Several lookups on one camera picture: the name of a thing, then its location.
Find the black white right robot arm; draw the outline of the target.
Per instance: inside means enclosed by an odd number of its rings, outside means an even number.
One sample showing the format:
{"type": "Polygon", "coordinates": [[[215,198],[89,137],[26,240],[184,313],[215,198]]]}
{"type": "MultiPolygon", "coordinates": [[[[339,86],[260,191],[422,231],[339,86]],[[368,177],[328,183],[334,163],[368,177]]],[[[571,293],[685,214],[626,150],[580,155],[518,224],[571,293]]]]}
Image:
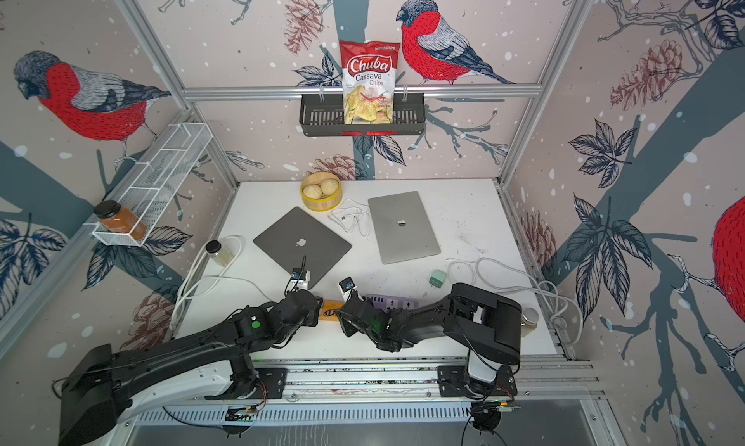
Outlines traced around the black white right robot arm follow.
{"type": "Polygon", "coordinates": [[[518,302],[457,282],[434,304],[382,310],[363,299],[350,279],[340,286],[345,303],[333,314],[346,337],[365,335],[377,349],[390,353],[439,337],[448,337],[469,350],[465,366],[438,369],[443,397],[485,401],[517,395],[514,374],[521,366],[523,314],[518,302]]]}

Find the green charger adapter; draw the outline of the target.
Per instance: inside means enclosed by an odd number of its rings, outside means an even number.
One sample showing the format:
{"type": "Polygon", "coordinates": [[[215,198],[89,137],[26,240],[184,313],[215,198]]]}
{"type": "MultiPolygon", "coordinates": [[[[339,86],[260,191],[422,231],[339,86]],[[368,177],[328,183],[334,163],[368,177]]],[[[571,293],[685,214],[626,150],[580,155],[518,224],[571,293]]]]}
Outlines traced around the green charger adapter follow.
{"type": "Polygon", "coordinates": [[[446,279],[447,273],[445,271],[434,270],[429,277],[429,283],[436,288],[442,288],[446,279]]]}

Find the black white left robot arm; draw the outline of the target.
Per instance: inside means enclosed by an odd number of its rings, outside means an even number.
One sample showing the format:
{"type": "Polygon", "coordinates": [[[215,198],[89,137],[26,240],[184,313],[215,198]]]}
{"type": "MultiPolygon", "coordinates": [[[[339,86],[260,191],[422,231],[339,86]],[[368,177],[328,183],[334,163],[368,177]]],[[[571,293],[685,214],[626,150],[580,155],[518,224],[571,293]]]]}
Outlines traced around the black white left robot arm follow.
{"type": "Polygon", "coordinates": [[[307,290],[278,302],[246,306],[217,325],[153,348],[114,352],[108,344],[87,352],[58,380],[58,442],[85,445],[119,422],[157,405],[190,396],[257,399],[281,396],[285,370],[260,372],[252,354],[277,348],[302,327],[317,325],[322,299],[307,290]]]}

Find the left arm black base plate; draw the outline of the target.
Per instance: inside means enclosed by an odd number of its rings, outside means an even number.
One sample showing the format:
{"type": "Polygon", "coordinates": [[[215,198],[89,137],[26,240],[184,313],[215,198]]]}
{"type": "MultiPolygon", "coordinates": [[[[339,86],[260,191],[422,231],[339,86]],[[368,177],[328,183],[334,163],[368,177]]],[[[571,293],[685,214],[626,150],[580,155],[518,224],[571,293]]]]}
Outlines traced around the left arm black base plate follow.
{"type": "Polygon", "coordinates": [[[229,385],[215,396],[205,396],[207,401],[243,401],[244,399],[281,399],[288,370],[286,368],[254,368],[243,370],[229,377],[229,385]]]}

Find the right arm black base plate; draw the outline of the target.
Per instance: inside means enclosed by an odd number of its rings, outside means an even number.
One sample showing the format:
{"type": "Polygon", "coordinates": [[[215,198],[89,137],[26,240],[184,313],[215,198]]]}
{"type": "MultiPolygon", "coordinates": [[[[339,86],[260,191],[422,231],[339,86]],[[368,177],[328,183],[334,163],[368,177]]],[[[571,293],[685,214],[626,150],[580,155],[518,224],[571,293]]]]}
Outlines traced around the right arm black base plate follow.
{"type": "Polygon", "coordinates": [[[471,376],[466,366],[439,366],[437,381],[443,398],[479,401],[490,397],[513,399],[518,394],[511,366],[501,366],[492,381],[482,381],[471,376]]]}

